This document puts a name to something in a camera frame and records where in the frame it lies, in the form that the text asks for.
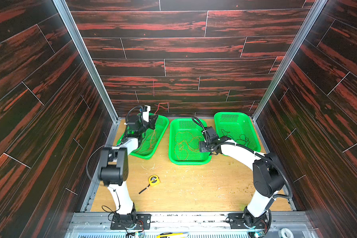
yellow tape measure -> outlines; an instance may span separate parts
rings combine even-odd
[[[148,179],[148,186],[146,188],[144,188],[142,191],[139,192],[139,194],[141,194],[142,192],[144,192],[144,190],[146,190],[149,186],[156,186],[157,184],[160,183],[159,177],[155,174],[152,175],[149,179]]]
[[[150,182],[151,186],[156,186],[160,183],[159,177],[157,177],[157,175],[152,175],[148,181]]]

black bracket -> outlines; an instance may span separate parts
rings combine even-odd
[[[230,228],[234,229],[250,229],[244,224],[243,213],[229,213],[226,222],[230,224]],[[254,229],[264,229],[264,223],[258,223]]]
[[[141,221],[143,224],[144,230],[149,230],[151,227],[151,214],[136,214],[136,225],[133,228],[127,228],[127,230],[141,230],[142,226],[138,223]],[[111,221],[110,230],[124,230],[125,225],[122,220],[119,220],[115,217],[115,214]]]

wooden platform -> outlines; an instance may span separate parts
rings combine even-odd
[[[213,119],[205,121],[215,127]],[[122,120],[114,145],[124,129]],[[128,156],[127,186],[137,211],[242,211],[251,201],[255,188],[252,171],[247,166],[224,155],[212,156],[208,164],[201,166],[179,166],[168,158],[168,141],[169,126],[150,160]],[[161,183],[138,194],[153,174],[159,176]],[[103,211],[102,205],[116,209],[108,189],[99,186],[91,211]],[[286,199],[278,198],[271,210],[291,208]]]

aluminum frame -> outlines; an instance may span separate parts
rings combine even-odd
[[[270,99],[272,93],[274,92],[276,86],[280,82],[284,73],[286,72],[288,66],[290,65],[292,59],[295,57],[296,52],[299,50],[301,44],[308,35],[311,27],[314,25],[316,19],[319,17],[321,10],[324,8],[328,0],[316,0],[311,7],[308,15],[305,17],[303,24],[301,25],[298,33],[296,34],[294,41],[292,42],[290,48],[288,49],[283,61],[281,62],[279,68],[277,69],[270,85],[268,86],[265,94],[260,100],[257,109],[253,113],[252,120],[256,121],[262,112],[263,108],[266,106],[268,100]]]

green basket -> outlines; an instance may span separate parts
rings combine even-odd
[[[260,152],[260,144],[249,116],[241,112],[218,112],[214,115],[216,132],[241,145]]]
[[[164,132],[166,131],[169,125],[168,118],[164,116],[160,116],[156,120],[155,130],[148,129],[145,132],[145,136],[142,141],[142,145],[136,150],[132,151],[130,154],[142,159],[150,159],[152,155],[155,153],[157,146],[159,145]],[[118,140],[118,144],[120,144],[123,135]]]
[[[209,153],[200,153],[198,142],[204,141],[202,128],[191,118],[175,119],[169,130],[168,157],[178,165],[201,165],[210,161]]]

